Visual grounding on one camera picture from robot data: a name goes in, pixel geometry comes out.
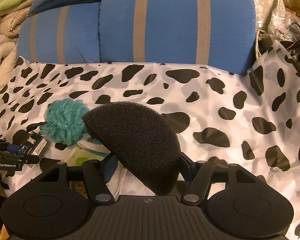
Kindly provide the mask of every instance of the sofa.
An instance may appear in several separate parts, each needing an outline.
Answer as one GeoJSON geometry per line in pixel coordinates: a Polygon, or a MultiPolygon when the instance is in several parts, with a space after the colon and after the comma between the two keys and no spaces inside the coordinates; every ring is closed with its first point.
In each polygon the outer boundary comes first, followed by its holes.
{"type": "Polygon", "coordinates": [[[253,0],[101,0],[28,18],[17,55],[59,64],[199,64],[245,75],[254,43],[253,0]]]}

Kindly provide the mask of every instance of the round pad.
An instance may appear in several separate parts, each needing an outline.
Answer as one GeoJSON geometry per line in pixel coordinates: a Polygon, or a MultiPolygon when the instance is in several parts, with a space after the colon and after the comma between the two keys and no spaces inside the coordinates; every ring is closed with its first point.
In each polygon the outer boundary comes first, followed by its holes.
{"type": "Polygon", "coordinates": [[[179,175],[180,144],[153,109],[133,102],[96,107],[82,117],[90,133],[156,195],[171,192],[179,175]]]}
{"type": "Polygon", "coordinates": [[[53,182],[31,189],[18,190],[1,207],[1,218],[7,230],[17,236],[27,239],[62,237],[82,226],[89,215],[89,202],[74,190],[53,182]]]}

